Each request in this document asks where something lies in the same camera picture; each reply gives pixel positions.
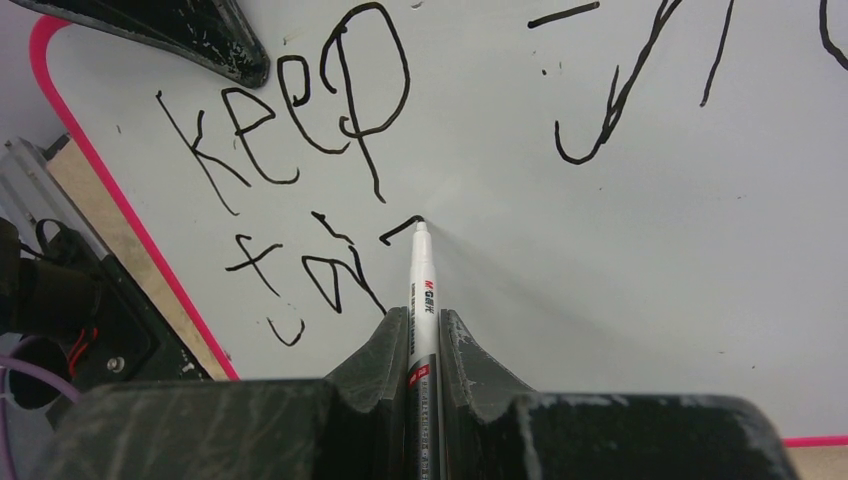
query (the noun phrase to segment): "black marker stroke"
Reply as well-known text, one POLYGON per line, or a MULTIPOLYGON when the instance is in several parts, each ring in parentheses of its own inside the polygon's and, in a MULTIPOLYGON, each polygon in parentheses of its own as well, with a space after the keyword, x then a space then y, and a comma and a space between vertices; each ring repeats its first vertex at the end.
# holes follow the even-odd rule
POLYGON ((530 20, 529 22, 527 22, 527 28, 532 30, 536 27, 541 27, 546 23, 555 22, 557 20, 562 20, 564 18, 568 18, 581 13, 591 12, 592 10, 600 6, 601 2, 592 2, 587 3, 586 5, 580 5, 579 7, 569 8, 568 10, 562 12, 545 15, 544 17, 537 18, 536 20, 530 20))
POLYGON ((345 143, 341 148, 327 148, 320 145, 309 136, 309 133, 306 132, 306 128, 304 128, 303 123, 301 123, 300 118, 294 111, 295 108, 306 105, 307 102, 309 102, 309 99, 312 98, 312 87, 309 79, 309 63, 307 63, 306 59, 300 55, 283 55, 278 58, 277 81, 280 84, 280 92, 283 94, 283 99, 286 102, 286 109, 289 111, 289 116, 292 118, 294 125, 297 127, 297 130, 300 132, 300 135, 304 138, 304 140, 306 140, 307 143, 312 145, 312 147, 319 152, 327 155, 341 155, 344 153, 345 150, 347 150, 347 147, 350 146, 350 142, 345 143), (289 88, 286 84, 286 77, 284 75, 285 65, 288 62, 298 62, 303 69, 303 96, 301 98, 297 98, 289 93, 289 88))
POLYGON ((389 230, 388 232, 380 235, 380 241, 383 242, 383 244, 385 244, 385 245, 391 245, 391 243, 389 242, 390 238, 392 238, 393 236, 397 235, 398 233, 404 231, 410 225, 416 224, 418 222, 423 222, 423 221, 424 221, 424 217, 422 217, 421 215, 413 215, 413 216, 409 217, 409 220, 401 223, 397 227, 395 227, 395 228, 389 230))
POLYGON ((232 267, 227 267, 224 270, 226 270, 228 272, 235 272, 235 271, 241 270, 242 268, 245 268, 247 266, 251 266, 251 267, 253 267, 254 270, 256 270, 256 273, 259 275, 259 278, 262 279, 262 283, 264 283, 265 286, 268 287, 268 289, 271 290, 271 292, 274 293, 274 295, 279 297, 280 294, 277 293, 276 290, 274 290, 274 287, 272 287, 270 283, 268 283, 268 280, 265 278, 265 274, 262 273, 262 270, 259 269, 259 265, 257 265, 257 262, 259 262, 260 260, 265 258, 265 255, 268 255, 273 250, 276 250, 278 248, 283 248, 283 244, 282 243, 275 243, 275 244, 271 245, 270 247, 266 248, 265 250, 263 250, 262 253, 260 253, 258 256, 253 257, 253 256, 250 255, 250 252, 248 252, 247 248, 244 246, 244 243, 243 243, 244 240, 253 240, 253 237, 250 237, 248 235, 242 235, 240 233, 236 234, 236 243, 238 243, 239 248, 241 249, 242 253, 244 253, 244 255, 247 257, 247 261, 239 263, 238 265, 233 265, 232 267))
POLYGON ((206 178, 209 180, 209 183, 212 185, 212 189, 215 190, 215 195, 218 196, 218 200, 220 200, 221 204, 224 205, 224 208, 226 208, 227 211, 230 212, 230 215, 232 215, 234 217, 238 216, 239 213, 233 211, 233 209, 230 208, 230 205, 227 203, 227 201, 224 200, 224 196, 221 194, 221 190, 218 188, 218 184, 215 183, 215 179, 212 178, 212 174, 209 173, 209 169, 206 168, 206 164, 202 160, 208 160, 208 161, 213 162, 213 163, 215 163, 215 164, 217 164, 221 167, 224 167, 225 170, 230 172, 230 174, 232 174, 234 177, 236 177, 242 184, 244 184, 247 187, 250 187, 251 185, 250 185, 250 182, 247 181, 247 179, 242 177, 232 167, 230 167, 226 163, 222 162, 220 159, 215 158, 211 155, 207 155, 207 154, 200 151, 200 149, 199 149, 200 140, 203 139, 203 115, 206 112, 204 112, 203 110, 199 110, 197 112, 197 135, 195 136, 194 141, 189 144, 188 140, 185 137, 185 134, 183 134, 182 130, 180 130, 180 127, 177 126, 177 122, 176 122, 176 120, 174 120, 174 117, 171 115, 171 112, 168 110, 168 107, 165 106, 165 102, 162 101, 162 90, 159 90, 159 92, 156 94, 156 101, 159 102, 159 106, 162 107, 162 111, 165 112, 165 115, 168 117, 168 120, 171 122, 171 126, 173 126, 174 130, 177 131, 177 134, 180 136, 180 139, 182 139, 183 143, 188 148, 188 150, 191 152, 192 156, 194 156, 194 159, 197 160, 197 164, 200 165, 200 168, 203 170, 203 173, 206 175, 206 178))
POLYGON ((294 340, 292 340, 291 342, 287 342, 287 341, 283 340, 283 337, 281 337, 279 333, 277 333, 277 329, 274 328, 274 322, 268 317, 265 317, 265 320, 268 321, 268 325, 271 327, 271 331, 274 332, 274 336, 277 337, 277 340, 283 342, 283 345, 285 345, 287 347, 293 347, 293 346, 297 345, 297 342, 300 341, 300 337, 303 335, 303 331, 306 330, 306 324, 303 322, 303 319, 301 318, 300 319, 300 331, 297 332, 297 336, 294 337, 294 340))
POLYGON ((410 76, 409 76, 409 63, 406 59, 406 52, 403 49, 403 45, 400 41, 400 36, 398 36, 397 29, 395 29, 394 22, 392 22, 391 16, 389 16, 389 12, 386 11, 385 7, 380 5, 377 2, 368 2, 363 3, 362 5, 356 6, 351 9, 344 17, 342 17, 341 21, 333 28, 330 37, 324 43, 324 47, 321 50, 321 66, 319 69, 319 73, 321 76, 321 82, 324 84, 324 87, 332 94, 337 93, 337 90, 330 83, 327 78, 327 57, 330 52, 330 48, 336 45, 336 51, 339 56, 339 64, 341 65, 342 76, 344 77, 345 83, 345 95, 347 97, 347 106, 348 106, 348 116, 339 117, 339 130, 349 137, 356 139, 356 142, 359 144, 359 149, 362 151, 362 155, 365 157, 365 161, 368 164, 368 169, 371 172, 371 178, 374 183, 374 195, 380 200, 382 203, 386 203, 386 199, 383 198, 383 195, 380 193, 380 176, 377 173, 377 168, 374 166, 374 160, 371 158, 371 153, 368 151, 368 146, 365 144, 365 137, 369 135, 373 135, 375 133, 380 133, 388 129, 392 123, 394 123, 395 119, 397 119, 398 115, 400 115, 401 110, 403 110, 404 105, 406 105, 406 99, 409 96, 409 86, 410 86, 410 76), (392 36, 392 40, 394 41, 395 47, 397 48, 398 55, 400 56, 401 66, 403 68, 403 93, 401 94, 400 100, 398 101, 395 110, 391 115, 384 121, 381 125, 363 129, 359 125, 359 116, 356 113, 356 102, 353 98, 353 87, 352 81, 350 78, 350 69, 347 63, 347 56, 345 55, 344 45, 342 42, 342 35, 348 32, 347 24, 355 18, 357 15, 368 12, 370 10, 376 10, 383 17, 383 20, 386 22, 386 26, 389 29, 389 33, 392 36), (350 122, 353 126, 353 131, 349 131, 345 124, 350 122))
POLYGON ((221 99, 224 101, 224 106, 227 107, 227 113, 230 115, 230 121, 233 122, 233 127, 235 127, 236 129, 235 135, 239 138, 239 140, 241 140, 241 145, 242 147, 244 147, 245 153, 247 153, 247 158, 250 159, 250 163, 253 164, 253 168, 255 168, 257 172, 259 172, 259 175, 267 182, 273 183, 274 185, 291 185, 292 183, 296 182, 300 178, 300 168, 295 171, 294 177, 288 180, 277 180, 271 178, 268 176, 267 173, 265 173, 264 170, 262 170, 262 167, 259 166, 259 162, 256 161, 256 156, 253 155, 253 151, 250 149, 250 145, 247 143, 246 135, 248 133, 252 132, 253 130, 256 130, 257 128, 259 128, 260 125, 267 122, 268 120, 272 120, 277 117, 277 114, 273 110, 271 110, 271 107, 269 107, 265 102, 257 98, 252 93, 242 90, 238 87, 230 87, 221 90, 221 99), (230 104, 230 95, 234 93, 241 94, 243 97, 247 97, 250 100, 253 100, 253 102, 262 107, 267 112, 267 114, 262 116, 255 122, 251 123, 250 125, 242 127, 239 123, 238 118, 236 117, 235 111, 233 111, 233 106, 230 104))
POLYGON ((701 99, 701 107, 707 104, 707 100, 710 99, 710 89, 713 87, 713 78, 715 77, 715 72, 718 70, 718 64, 721 63, 721 55, 724 53, 724 42, 727 40, 727 32, 730 30, 730 18, 733 16, 733 2, 734 0, 730 0, 727 4, 727 14, 724 17, 724 29, 721 31, 721 41, 718 43, 718 52, 716 52, 716 59, 713 62, 712 68, 710 68, 710 75, 707 77, 707 85, 704 87, 704 97, 701 99))
POLYGON ((833 58, 842 65, 842 68, 848 70, 848 58, 845 57, 845 53, 830 39, 830 31, 827 24, 827 0, 821 0, 819 4, 819 34, 822 37, 822 45, 824 45, 827 53, 833 55, 833 58))
POLYGON ((618 82, 619 65, 615 67, 615 74, 613 74, 612 84, 610 85, 610 93, 607 98, 607 112, 604 116, 601 133, 597 140, 595 140, 595 145, 592 147, 592 150, 587 155, 583 157, 572 157, 568 155, 562 146, 562 140, 559 133, 559 120, 554 122, 554 140, 556 142, 556 149, 563 160, 573 165, 582 165, 595 158, 595 155, 597 155, 598 151, 601 149, 601 145, 607 143, 613 131, 615 131, 618 121, 621 119, 621 114, 624 111, 624 105, 627 103, 627 97, 633 89, 633 84, 636 83, 636 79, 639 78, 639 73, 641 73, 642 67, 645 66, 645 62, 647 62, 648 57, 651 55, 651 49, 654 48, 654 44, 657 42, 660 32, 662 32, 666 22, 668 22, 668 19, 677 7, 680 6, 682 1, 683 0, 672 0, 671 5, 669 5, 669 0, 662 0, 660 8, 657 9, 657 14, 654 17, 654 24, 651 28, 651 35, 648 37, 648 43, 646 43, 639 52, 636 65, 633 67, 633 73, 630 74, 630 78, 628 78, 624 86, 621 87, 621 92, 619 92, 617 96, 615 95, 615 87, 618 82))
POLYGON ((343 233, 336 233, 336 231, 333 230, 333 227, 331 227, 330 224, 327 223, 326 215, 324 215, 323 213, 312 212, 312 216, 315 217, 319 222, 321 222, 321 225, 324 225, 324 228, 326 228, 327 231, 330 232, 330 235, 332 235, 333 238, 344 240, 349 245, 353 245, 353 240, 351 240, 350 237, 343 233))
POLYGON ((365 280, 365 274, 362 272, 362 263, 359 260, 359 252, 356 251, 356 248, 353 246, 349 246, 348 249, 353 254, 353 261, 356 267, 356 271, 350 268, 350 265, 347 263, 337 259, 337 258, 322 258, 316 257, 313 255, 304 255, 301 257, 300 261, 303 264, 303 269, 306 270, 306 274, 309 275, 309 278, 312 280, 312 283, 318 287, 318 291, 321 292, 321 296, 324 297, 324 300, 327 304, 332 307, 332 309, 336 313, 342 313, 342 300, 341 300, 341 292, 339 291, 339 271, 338 267, 342 267, 350 274, 353 278, 353 281, 362 289, 368 296, 371 297, 371 300, 374 302, 374 305, 383 312, 383 315, 386 314, 386 309, 383 307, 383 304, 380 303, 380 300, 377 298, 377 295, 374 294, 374 291, 371 290, 371 287, 368 285, 368 282, 365 280), (333 271, 333 298, 330 299, 330 296, 327 295, 327 291, 321 286, 321 282, 315 278, 315 274, 312 273, 312 268, 310 267, 310 262, 314 263, 322 263, 325 265, 329 265, 330 269, 333 271))

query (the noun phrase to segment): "screw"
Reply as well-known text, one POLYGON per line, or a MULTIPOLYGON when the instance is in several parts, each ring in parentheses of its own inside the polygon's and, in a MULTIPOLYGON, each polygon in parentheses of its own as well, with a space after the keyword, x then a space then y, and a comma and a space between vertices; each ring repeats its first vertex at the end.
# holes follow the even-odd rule
POLYGON ((110 358, 108 362, 106 362, 106 369, 108 369, 112 373, 119 373, 124 369, 124 357, 114 357, 110 358))

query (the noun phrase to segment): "purple cable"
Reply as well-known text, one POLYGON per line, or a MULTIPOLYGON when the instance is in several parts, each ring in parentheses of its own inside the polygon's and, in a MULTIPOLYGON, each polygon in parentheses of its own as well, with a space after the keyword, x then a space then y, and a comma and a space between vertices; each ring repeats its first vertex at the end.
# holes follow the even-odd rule
POLYGON ((3 397, 6 393, 6 370, 17 370, 41 380, 58 390, 74 403, 76 403, 80 397, 79 390, 74 388, 70 383, 66 382, 62 377, 31 363, 18 360, 17 358, 12 358, 24 347, 37 339, 38 337, 27 337, 12 348, 9 356, 0 355, 0 367, 5 367, 0 368, 0 461, 3 463, 3 469, 6 471, 6 478, 9 480, 17 480, 18 475, 15 471, 15 461, 12 458, 12 447, 9 444, 9 426, 7 425, 6 419, 6 398, 3 397))

